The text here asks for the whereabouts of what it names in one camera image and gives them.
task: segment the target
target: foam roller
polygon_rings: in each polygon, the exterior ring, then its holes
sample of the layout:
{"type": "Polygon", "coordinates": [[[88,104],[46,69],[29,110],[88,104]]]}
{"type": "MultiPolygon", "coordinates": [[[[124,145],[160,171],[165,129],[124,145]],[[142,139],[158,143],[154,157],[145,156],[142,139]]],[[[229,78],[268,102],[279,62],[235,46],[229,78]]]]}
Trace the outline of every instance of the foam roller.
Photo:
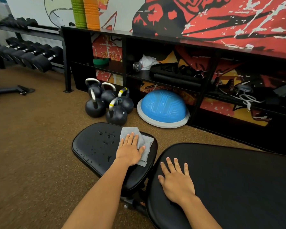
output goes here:
{"type": "Polygon", "coordinates": [[[88,29],[100,29],[98,0],[84,0],[88,29]]]}
{"type": "Polygon", "coordinates": [[[71,0],[75,25],[77,27],[87,27],[84,0],[71,0]]]}

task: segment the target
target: shelf unit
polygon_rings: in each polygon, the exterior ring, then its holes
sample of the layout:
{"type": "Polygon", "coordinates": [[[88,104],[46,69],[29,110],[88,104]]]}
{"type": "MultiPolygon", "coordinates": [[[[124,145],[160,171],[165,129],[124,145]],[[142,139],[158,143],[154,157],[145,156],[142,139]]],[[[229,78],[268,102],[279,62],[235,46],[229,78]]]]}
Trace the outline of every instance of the shelf unit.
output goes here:
{"type": "MultiPolygon", "coordinates": [[[[200,108],[205,97],[245,106],[240,100],[233,97],[219,95],[219,93],[209,91],[211,79],[221,57],[228,55],[240,59],[258,58],[259,61],[262,62],[267,61],[268,63],[274,63],[277,60],[286,62],[286,53],[254,49],[242,50],[229,48],[212,42],[201,42],[187,38],[134,34],[132,32],[118,30],[89,30],[73,26],[63,26],[62,32],[66,43],[67,61],[72,68],[77,89],[87,91],[85,79],[96,78],[95,69],[122,75],[123,86],[130,89],[130,97],[134,101],[135,106],[138,101],[146,95],[146,93],[140,92],[143,81],[178,88],[196,95],[195,105],[188,106],[191,114],[187,123],[188,125],[248,144],[264,151],[286,154],[286,150],[284,150],[284,148],[286,149],[286,111],[284,109],[263,104],[252,104],[253,109],[264,110],[275,116],[275,119],[272,119],[267,126],[263,127],[200,108]],[[123,62],[110,61],[107,66],[93,65],[94,56],[91,37],[94,36],[94,34],[121,37],[123,62]],[[212,57],[206,68],[205,78],[201,86],[197,88],[170,81],[157,80],[150,76],[148,70],[135,72],[132,69],[132,65],[142,57],[145,44],[150,47],[152,47],[153,44],[182,45],[211,51],[212,57]]],[[[116,85],[116,88],[119,90],[122,87],[116,85]]]]}
{"type": "MultiPolygon", "coordinates": [[[[62,48],[63,48],[63,64],[57,64],[52,62],[52,69],[56,72],[63,73],[65,76],[65,90],[64,92],[70,93],[73,90],[71,89],[71,70],[70,67],[68,67],[66,64],[66,49],[65,49],[65,41],[64,38],[61,36],[60,31],[58,28],[50,27],[50,26],[38,26],[38,27],[30,27],[28,26],[28,29],[18,29],[18,28],[12,28],[7,27],[1,24],[4,20],[0,21],[0,30],[10,31],[14,32],[16,34],[16,37],[19,40],[22,40],[21,34],[27,34],[31,36],[41,37],[41,38],[49,38],[54,40],[59,40],[62,42],[62,48]]],[[[4,69],[5,65],[3,62],[3,59],[0,58],[0,68],[4,69]]]]}

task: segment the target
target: blue dome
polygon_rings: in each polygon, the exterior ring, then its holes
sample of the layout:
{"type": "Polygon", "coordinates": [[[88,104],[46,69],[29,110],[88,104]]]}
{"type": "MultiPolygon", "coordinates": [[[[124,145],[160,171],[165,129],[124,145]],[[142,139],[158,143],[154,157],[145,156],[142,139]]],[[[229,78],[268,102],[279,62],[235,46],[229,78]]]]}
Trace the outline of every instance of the blue dome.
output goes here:
{"type": "Polygon", "coordinates": [[[164,123],[181,121],[187,115],[183,99],[168,90],[155,90],[148,93],[142,99],[141,109],[146,116],[164,123]]]}

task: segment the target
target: fingers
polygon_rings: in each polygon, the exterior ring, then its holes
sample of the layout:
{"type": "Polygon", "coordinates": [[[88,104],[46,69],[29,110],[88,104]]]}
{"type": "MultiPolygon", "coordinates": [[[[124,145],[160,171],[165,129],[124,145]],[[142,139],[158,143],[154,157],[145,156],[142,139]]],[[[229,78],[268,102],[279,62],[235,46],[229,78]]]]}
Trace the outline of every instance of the fingers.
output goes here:
{"type": "Polygon", "coordinates": [[[137,145],[137,144],[138,144],[138,138],[139,138],[138,135],[135,135],[135,136],[134,136],[133,141],[132,141],[132,144],[133,144],[133,145],[137,145]]]}
{"type": "Polygon", "coordinates": [[[121,139],[119,147],[121,147],[123,144],[124,144],[124,138],[121,139]]]}
{"type": "Polygon", "coordinates": [[[133,135],[134,135],[134,132],[132,132],[129,136],[129,139],[127,141],[127,145],[131,145],[132,144],[132,139],[133,139],[133,135]]]}
{"type": "Polygon", "coordinates": [[[165,178],[162,175],[159,175],[158,179],[159,179],[160,184],[163,186],[165,182],[165,178]]]}
{"type": "Polygon", "coordinates": [[[188,173],[188,165],[187,163],[184,163],[184,174],[187,176],[190,176],[190,174],[188,173]]]}
{"type": "Polygon", "coordinates": [[[127,145],[129,137],[130,137],[130,134],[127,134],[125,137],[124,145],[127,145]]]}
{"type": "Polygon", "coordinates": [[[144,152],[144,150],[145,150],[145,145],[143,145],[140,149],[139,149],[139,154],[143,154],[143,152],[144,152]]]}
{"type": "Polygon", "coordinates": [[[172,164],[172,161],[170,160],[170,158],[166,158],[166,162],[168,165],[168,168],[170,170],[171,173],[176,172],[174,165],[172,164]]]}
{"type": "Polygon", "coordinates": [[[179,162],[178,162],[178,159],[177,158],[174,158],[174,163],[175,163],[175,169],[178,173],[182,173],[181,171],[181,168],[180,168],[180,165],[179,165],[179,162]]]}
{"type": "Polygon", "coordinates": [[[170,172],[166,168],[166,165],[164,164],[164,162],[160,162],[160,165],[161,165],[162,172],[164,173],[164,176],[168,175],[170,172]]]}

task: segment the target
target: kettlebell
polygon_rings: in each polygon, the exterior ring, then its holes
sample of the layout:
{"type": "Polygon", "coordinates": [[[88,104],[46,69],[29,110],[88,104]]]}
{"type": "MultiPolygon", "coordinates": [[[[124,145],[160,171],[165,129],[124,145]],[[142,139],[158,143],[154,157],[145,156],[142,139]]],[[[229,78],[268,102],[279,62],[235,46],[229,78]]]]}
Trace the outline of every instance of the kettlebell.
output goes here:
{"type": "Polygon", "coordinates": [[[109,104],[109,111],[106,113],[106,120],[108,123],[115,125],[124,125],[127,121],[127,112],[120,106],[123,102],[121,97],[115,97],[109,104]]]}
{"type": "Polygon", "coordinates": [[[110,83],[102,83],[102,95],[101,100],[104,101],[106,108],[109,107],[110,102],[116,97],[116,87],[110,83]],[[108,85],[112,87],[112,90],[105,90],[104,86],[108,85]]]}
{"type": "Polygon", "coordinates": [[[118,97],[121,97],[123,102],[122,102],[122,107],[125,108],[127,114],[130,114],[131,111],[133,110],[133,101],[132,99],[129,98],[129,89],[128,88],[122,88],[119,91],[118,97]]]}
{"type": "Polygon", "coordinates": [[[99,80],[95,79],[95,78],[88,78],[85,80],[85,84],[88,87],[88,94],[91,97],[91,90],[93,90],[95,98],[100,98],[101,94],[102,94],[102,89],[101,89],[101,83],[99,80]],[[96,83],[89,85],[89,82],[91,81],[95,81],[96,83]]]}
{"type": "Polygon", "coordinates": [[[92,98],[87,101],[85,110],[91,117],[101,117],[106,112],[106,106],[100,98],[96,98],[93,89],[90,89],[90,95],[92,98]]]}

